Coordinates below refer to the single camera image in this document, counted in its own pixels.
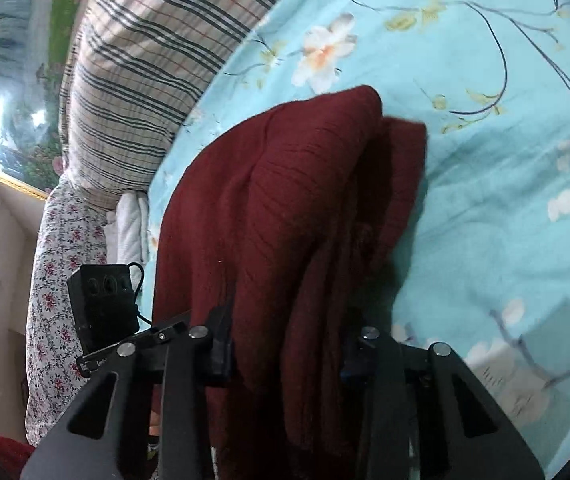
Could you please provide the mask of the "person's left hand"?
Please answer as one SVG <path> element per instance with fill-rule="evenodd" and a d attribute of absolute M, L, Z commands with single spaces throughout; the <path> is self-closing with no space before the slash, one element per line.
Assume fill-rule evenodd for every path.
<path fill-rule="evenodd" d="M 160 439 L 160 415 L 156 411 L 151 411 L 148 427 L 148 444 L 157 446 Z"/>

